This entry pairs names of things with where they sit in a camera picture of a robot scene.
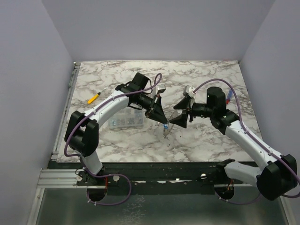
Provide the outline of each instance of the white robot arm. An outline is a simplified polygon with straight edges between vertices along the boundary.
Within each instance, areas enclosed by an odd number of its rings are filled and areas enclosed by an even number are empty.
[[[295,177],[278,160],[279,158],[284,161],[297,173],[295,158],[291,155],[283,156],[260,140],[244,124],[242,126],[238,115],[226,109],[225,93],[221,88],[210,87],[207,89],[206,104],[195,103],[193,87],[186,86],[183,95],[185,97],[174,106],[174,109],[181,109],[182,114],[170,120],[170,123],[186,128],[188,116],[190,122],[196,117],[208,117],[216,129],[234,140],[258,165],[258,167],[252,167],[232,159],[226,160],[221,164],[228,178],[257,187],[261,194],[269,200],[274,200],[297,186]]]
[[[102,169],[102,163],[96,152],[99,143],[99,128],[116,112],[133,103],[146,109],[145,116],[147,118],[164,124],[167,123],[160,96],[165,88],[160,85],[153,97],[149,97],[147,93],[143,92],[148,81],[149,78],[136,73],[132,81],[118,85],[111,96],[97,106],[84,113],[75,111],[71,114],[65,135],[66,145],[76,151],[77,154],[75,155],[80,156],[92,174],[98,174]]]

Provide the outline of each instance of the plastic container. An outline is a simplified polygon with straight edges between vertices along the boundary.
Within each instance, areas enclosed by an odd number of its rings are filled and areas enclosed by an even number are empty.
[[[142,128],[144,126],[144,113],[142,110],[126,107],[118,111],[108,120],[110,129]]]

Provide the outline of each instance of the purple cable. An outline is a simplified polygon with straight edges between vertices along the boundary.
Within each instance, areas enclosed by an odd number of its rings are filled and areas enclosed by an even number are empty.
[[[123,174],[109,174],[109,175],[103,175],[103,176],[97,176],[97,175],[94,175],[92,174],[91,171],[89,171],[87,168],[85,169],[92,177],[95,177],[95,178],[105,178],[105,177],[112,177],[112,176],[120,176],[120,177],[124,177],[128,183],[129,183],[129,193],[128,195],[126,196],[126,198],[124,198],[122,201],[119,201],[119,202],[116,202],[116,203],[100,203],[100,202],[93,202],[90,197],[89,197],[89,193],[87,193],[87,198],[89,200],[89,202],[91,203],[94,203],[96,205],[104,205],[104,206],[114,206],[114,205],[120,205],[122,203],[124,203],[125,201],[128,200],[128,198],[130,197],[130,194],[131,194],[131,183],[130,183],[130,180],[127,176],[123,175]]]
[[[230,83],[228,83],[227,81],[225,81],[223,79],[220,79],[220,78],[214,78],[214,79],[208,80],[208,81],[200,84],[195,89],[194,93],[196,93],[196,91],[198,91],[202,86],[204,86],[207,83],[212,82],[212,81],[222,81],[222,82],[226,83],[229,86],[229,88],[232,90],[232,92],[234,94],[235,101],[236,101],[236,104],[237,104],[237,107],[238,107],[239,117],[240,117],[240,125],[242,126],[243,130],[245,131],[245,133],[247,133],[249,135],[249,137],[251,137],[251,139],[255,143],[257,143],[263,150],[265,150],[268,154],[270,154],[271,156],[273,156],[274,158],[276,158],[279,162],[281,162],[289,170],[289,172],[291,172],[291,174],[295,177],[295,179],[297,180],[297,182],[300,184],[300,178],[297,176],[297,174],[294,172],[294,170],[292,170],[292,168],[289,167],[289,165],[287,163],[285,163],[281,158],[279,158],[278,156],[276,156],[275,154],[273,154],[269,149],[267,149],[259,140],[257,140],[252,134],[249,133],[248,129],[246,129],[246,127],[245,127],[245,125],[243,123],[243,119],[242,119],[242,113],[241,113],[241,110],[240,110],[240,101],[239,101],[239,98],[238,98],[235,90],[233,89],[233,86]],[[298,197],[300,197],[300,192],[298,194],[296,194],[296,195],[282,195],[282,196],[283,197],[287,197],[287,198],[298,198]]]
[[[142,93],[142,92],[144,92],[144,91],[153,89],[153,88],[154,88],[155,86],[157,86],[158,83],[161,81],[162,77],[163,77],[163,76],[162,76],[161,73],[157,74],[157,75],[155,76],[155,79],[154,79],[154,85],[151,86],[151,87],[149,87],[149,88],[146,88],[146,89],[143,89],[143,90],[138,90],[138,91],[133,91],[133,92],[129,92],[129,93],[120,94],[120,95],[115,96],[114,98],[108,99],[107,101],[103,102],[101,105],[99,105],[99,106],[95,109],[96,112],[97,112],[99,109],[101,109],[103,106],[105,106],[107,103],[109,103],[109,102],[111,102],[111,101],[113,101],[113,100],[115,100],[115,99],[117,99],[117,98],[120,98],[120,97],[122,97],[122,96],[129,96],[129,95],[138,94],[138,93]],[[85,122],[85,121],[86,121],[91,115],[93,115],[93,114],[94,114],[94,112],[91,112],[89,115],[87,115],[86,117],[84,117],[84,118],[83,118],[83,119],[82,119],[82,120],[74,127],[74,129],[73,129],[72,132],[70,133],[69,137],[67,138],[66,145],[65,145],[65,148],[64,148],[64,154],[65,154],[66,157],[72,157],[72,156],[79,156],[79,157],[80,157],[79,154],[70,154],[70,155],[67,154],[67,148],[68,148],[68,145],[69,145],[69,143],[70,143],[70,140],[71,140],[73,134],[75,133],[75,131],[80,127],[80,125],[81,125],[83,122]]]

